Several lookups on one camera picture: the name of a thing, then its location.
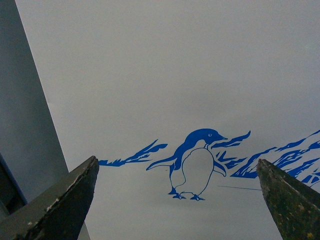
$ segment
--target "penguin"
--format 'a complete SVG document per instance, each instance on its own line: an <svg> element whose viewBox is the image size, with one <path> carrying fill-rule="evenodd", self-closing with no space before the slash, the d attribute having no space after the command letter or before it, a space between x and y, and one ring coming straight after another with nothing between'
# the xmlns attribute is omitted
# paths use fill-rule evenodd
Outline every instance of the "penguin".
<svg viewBox="0 0 320 240"><path fill-rule="evenodd" d="M216 130L210 129L210 128L202 128L202 129L198 129L195 130L193 132L191 132L186 138L184 143L182 143L174 152L174 154L171 157L156 161L151 163L148 167L147 167L147 171L150 169L153 169L155 167L159 167L159 166L168 166L169 167L169 178L170 178L170 183L171 183L171 192L169 192L169 195L174 195L173 198L177 198L177 199L185 199L186 197L184 197L182 194L185 193L191 193L193 194L193 197L191 198L192 200L204 200L203 198L199 197L199 195L206 189L210 177L212 175L212 172L218 172L221 173L222 175L226 176L226 169L217 161L215 161L214 156L212 155L212 153L209 151L209 145L211 145L213 142L215 141L220 141L220 140L226 140L227 138L221 136ZM198 141L203 140L205 142L205 145L203 147L200 148L196 148L194 150L192 150L189 155L183 159L184 154L193 149ZM195 159L195 150L198 150L206 155L206 157L204 157L205 159ZM196 162L200 161L200 162L204 162L207 163L207 165L211 166L209 168L209 172L207 172L206 180L204 181L204 188L202 188L202 190L198 190L198 191L188 191L188 190L182 190L182 191L177 191L177 187L180 187L184 185L186 182L188 184L190 184L192 181L191 179L195 179L194 174L192 177L189 177L185 174L185 172L188 173L192 173L192 169L190 170L189 167L187 166L191 166L190 162L191 159L195 160ZM181 184L173 184L172 181L172 174L173 172L179 171L180 174L183 175L183 183Z"/></svg>

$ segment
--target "penguin belly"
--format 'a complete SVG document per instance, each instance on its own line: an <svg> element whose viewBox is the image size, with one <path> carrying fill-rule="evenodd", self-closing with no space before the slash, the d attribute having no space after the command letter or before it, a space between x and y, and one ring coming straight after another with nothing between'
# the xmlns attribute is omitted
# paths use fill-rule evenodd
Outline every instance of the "penguin belly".
<svg viewBox="0 0 320 240"><path fill-rule="evenodd" d="M180 194L200 195L207 187L214 169L214 156L206 148L196 148L182 162L185 183L177 186Z"/></svg>

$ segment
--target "penguin foot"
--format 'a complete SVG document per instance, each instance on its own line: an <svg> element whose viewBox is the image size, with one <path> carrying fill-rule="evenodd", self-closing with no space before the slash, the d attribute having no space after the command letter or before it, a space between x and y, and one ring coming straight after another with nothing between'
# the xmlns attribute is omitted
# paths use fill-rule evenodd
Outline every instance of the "penguin foot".
<svg viewBox="0 0 320 240"><path fill-rule="evenodd" d="M192 198L190 198L191 200L197 200L197 201L199 201L199 200L205 200L204 198L202 198L202 197L199 197L198 195L196 195L196 194L194 194L193 195L193 197Z"/></svg>
<svg viewBox="0 0 320 240"><path fill-rule="evenodd" d="M176 193L175 196L172 197L173 199L186 199L184 196L180 195L179 193Z"/></svg>
<svg viewBox="0 0 320 240"><path fill-rule="evenodd" d="M176 189L174 187L172 187L171 192L168 193L169 195L176 195L178 194Z"/></svg>

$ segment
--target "blue mountain drawing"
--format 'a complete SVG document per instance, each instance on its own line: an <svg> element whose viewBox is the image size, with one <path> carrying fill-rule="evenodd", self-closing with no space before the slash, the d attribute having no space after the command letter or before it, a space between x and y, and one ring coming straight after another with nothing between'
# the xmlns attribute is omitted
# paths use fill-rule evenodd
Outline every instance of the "blue mountain drawing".
<svg viewBox="0 0 320 240"><path fill-rule="evenodd" d="M235 159L227 163L228 169L237 167L230 176L256 178L258 159L267 159L291 176L311 186L320 181L320 130L282 147L271 147L251 157Z"/></svg>
<svg viewBox="0 0 320 240"><path fill-rule="evenodd" d="M163 143L163 144L159 144L159 145L154 146L154 144L157 141L158 141L158 139L155 140L150 145L148 145L145 148L138 151L133 156L130 156L124 160L122 160L121 158L114 160L114 161L100 160L99 165L100 166L109 166L109 167L120 167L122 165L130 164L130 163L143 163L143 162L151 161L150 159L147 159L150 156L150 153L155 153L155 152L159 151L160 149L164 149L168 145L166 143Z"/></svg>

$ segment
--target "blue penguin drawing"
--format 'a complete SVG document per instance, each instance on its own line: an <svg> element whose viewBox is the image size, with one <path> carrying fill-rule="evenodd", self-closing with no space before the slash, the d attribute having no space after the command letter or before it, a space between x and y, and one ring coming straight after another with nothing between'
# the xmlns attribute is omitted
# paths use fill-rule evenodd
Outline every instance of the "blue penguin drawing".
<svg viewBox="0 0 320 240"><path fill-rule="evenodd" d="M221 173L226 176L226 169L216 161L214 155L209 151L209 145L215 141L226 140L227 138L221 136L216 130L210 128L202 128L191 132L174 152L171 157L153 162L146 169L147 171L159 166L169 167L169 178L171 182L170 195L173 198L185 199L184 194L192 194L192 200L205 200L200 197L200 194L206 189L210 177L214 172ZM198 141L203 140L205 145L193 149ZM187 157L184 154L191 150ZM193 171L195 165L203 166L201 174ZM173 182L173 173L179 173L183 176L183 181Z"/></svg>

